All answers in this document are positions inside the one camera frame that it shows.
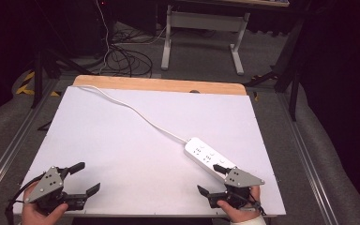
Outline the black metal stand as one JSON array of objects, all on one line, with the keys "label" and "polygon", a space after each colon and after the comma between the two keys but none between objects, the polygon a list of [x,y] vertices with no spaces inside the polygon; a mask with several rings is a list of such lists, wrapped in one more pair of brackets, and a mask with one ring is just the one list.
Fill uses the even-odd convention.
[{"label": "black metal stand", "polygon": [[57,50],[41,49],[35,54],[35,76],[34,76],[34,100],[31,106],[35,109],[43,97],[43,72],[46,72],[49,79],[59,79],[62,72],[59,69],[58,62],[67,65],[70,69],[79,74],[91,74],[91,71],[81,67],[69,58],[65,57]]},{"label": "black metal stand", "polygon": [[300,83],[300,73],[298,71],[300,63],[296,59],[295,48],[304,23],[304,19],[299,19],[296,22],[276,63],[272,66],[272,70],[261,77],[257,77],[256,79],[252,79],[250,82],[245,83],[245,87],[252,87],[277,77],[274,89],[278,93],[284,93],[288,86],[291,85],[292,88],[288,111],[293,121],[296,120],[296,102]]}]

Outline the yellow black floor tape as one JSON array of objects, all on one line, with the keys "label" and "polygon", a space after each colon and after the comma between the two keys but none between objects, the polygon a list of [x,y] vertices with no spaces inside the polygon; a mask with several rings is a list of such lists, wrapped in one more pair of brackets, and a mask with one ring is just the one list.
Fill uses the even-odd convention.
[{"label": "yellow black floor tape", "polygon": [[33,96],[35,94],[35,91],[33,89],[29,89],[28,86],[34,77],[35,77],[35,72],[29,71],[22,80],[22,83],[20,84],[20,87],[17,89],[16,94],[17,95],[25,94],[25,95]]}]

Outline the white metal desk frame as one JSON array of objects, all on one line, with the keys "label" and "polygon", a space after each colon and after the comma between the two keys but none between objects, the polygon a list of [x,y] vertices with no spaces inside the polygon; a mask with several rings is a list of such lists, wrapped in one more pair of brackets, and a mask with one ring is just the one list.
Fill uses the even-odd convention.
[{"label": "white metal desk frame", "polygon": [[239,48],[247,29],[250,14],[245,13],[242,17],[210,15],[191,12],[173,11],[173,6],[168,5],[166,10],[165,42],[161,60],[161,69],[167,70],[171,55],[171,33],[173,28],[205,29],[214,31],[236,32],[237,40],[229,45],[233,64],[238,76],[245,74]]}]

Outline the person's right hand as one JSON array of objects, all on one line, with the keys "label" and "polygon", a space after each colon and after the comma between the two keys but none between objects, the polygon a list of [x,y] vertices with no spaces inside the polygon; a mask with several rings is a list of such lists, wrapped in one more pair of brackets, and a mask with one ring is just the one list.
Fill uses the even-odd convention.
[{"label": "person's right hand", "polygon": [[[260,199],[260,195],[261,195],[260,187],[259,186],[251,187],[250,195],[255,201],[258,201]],[[230,206],[225,201],[217,201],[217,205],[227,214],[227,216],[230,218],[230,220],[233,223],[250,221],[261,215],[261,213],[258,209],[255,209],[254,211],[238,210],[238,209]]]}]

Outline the person's left hand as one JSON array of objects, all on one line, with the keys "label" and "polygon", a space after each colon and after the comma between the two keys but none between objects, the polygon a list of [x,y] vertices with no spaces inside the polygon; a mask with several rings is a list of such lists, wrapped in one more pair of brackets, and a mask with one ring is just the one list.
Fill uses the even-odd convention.
[{"label": "person's left hand", "polygon": [[34,203],[25,203],[22,206],[22,225],[55,225],[66,213],[68,205],[62,203],[57,206],[48,216],[42,215],[38,211],[38,206]]}]

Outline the white board sheet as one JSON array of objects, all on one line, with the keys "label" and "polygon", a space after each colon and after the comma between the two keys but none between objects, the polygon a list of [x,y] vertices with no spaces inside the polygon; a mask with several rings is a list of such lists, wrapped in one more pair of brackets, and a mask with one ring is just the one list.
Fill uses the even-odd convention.
[{"label": "white board sheet", "polygon": [[64,189],[83,193],[100,184],[82,210],[86,216],[220,217],[197,186],[221,192],[223,183],[185,155],[192,137],[264,180],[265,212],[284,214],[247,96],[70,86],[25,178],[84,162]]}]

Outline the white power strip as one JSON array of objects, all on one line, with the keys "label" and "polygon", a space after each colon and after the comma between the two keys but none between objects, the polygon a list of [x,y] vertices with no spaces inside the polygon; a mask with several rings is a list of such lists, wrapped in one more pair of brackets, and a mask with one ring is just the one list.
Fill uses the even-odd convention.
[{"label": "white power strip", "polygon": [[215,171],[214,166],[218,165],[225,169],[232,169],[235,167],[233,162],[222,156],[218,151],[199,138],[190,138],[185,144],[184,153],[206,172],[221,182],[224,181],[226,173]]}]

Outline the wooden desk top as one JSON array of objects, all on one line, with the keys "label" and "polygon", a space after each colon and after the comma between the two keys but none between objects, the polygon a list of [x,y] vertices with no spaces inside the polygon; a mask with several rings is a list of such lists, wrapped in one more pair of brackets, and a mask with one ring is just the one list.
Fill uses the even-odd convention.
[{"label": "wooden desk top", "polygon": [[252,6],[288,7],[288,0],[187,0],[203,3],[242,4]]}]

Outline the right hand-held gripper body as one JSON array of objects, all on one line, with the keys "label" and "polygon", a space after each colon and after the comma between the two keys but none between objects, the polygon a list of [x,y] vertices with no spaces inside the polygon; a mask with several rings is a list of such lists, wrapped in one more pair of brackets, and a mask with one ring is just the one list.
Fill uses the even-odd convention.
[{"label": "right hand-held gripper body", "polygon": [[255,201],[250,195],[250,188],[263,185],[264,181],[237,167],[226,174],[224,186],[226,190],[219,193],[210,193],[206,198],[211,208],[218,208],[217,201],[225,201],[238,210],[251,208],[262,210],[261,203]]}]

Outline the aluminium floor rail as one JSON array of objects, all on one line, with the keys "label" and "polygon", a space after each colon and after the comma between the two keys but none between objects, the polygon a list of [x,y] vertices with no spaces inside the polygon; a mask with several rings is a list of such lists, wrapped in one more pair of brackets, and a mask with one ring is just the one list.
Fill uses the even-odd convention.
[{"label": "aluminium floor rail", "polygon": [[305,174],[307,176],[307,180],[309,182],[309,186],[311,187],[312,193],[314,195],[315,202],[320,209],[322,219],[324,221],[324,225],[332,225],[331,218],[327,215],[326,197],[322,186],[322,182],[319,175],[317,174],[315,165],[308,152],[306,143],[303,140],[299,127],[292,120],[288,112],[288,104],[285,96],[283,94],[277,94],[277,98],[282,108],[282,111],[284,111],[285,113],[286,120],[291,127],[292,136],[296,141],[297,155],[299,156],[301,163],[303,165]]},{"label": "aluminium floor rail", "polygon": [[48,80],[42,88],[42,99],[35,108],[32,96],[18,96],[0,107],[0,183],[11,161],[16,157],[40,108],[55,88],[57,80]]}]

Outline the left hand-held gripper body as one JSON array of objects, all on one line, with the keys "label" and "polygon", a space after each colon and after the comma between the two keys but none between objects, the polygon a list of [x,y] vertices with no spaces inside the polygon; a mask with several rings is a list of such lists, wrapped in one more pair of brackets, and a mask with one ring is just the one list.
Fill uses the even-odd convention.
[{"label": "left hand-held gripper body", "polygon": [[83,210],[88,199],[86,194],[67,194],[64,191],[64,181],[69,175],[68,168],[51,168],[43,173],[37,181],[37,185],[25,197],[25,203],[35,203],[38,210],[49,215],[62,203],[68,205],[68,211]]}]

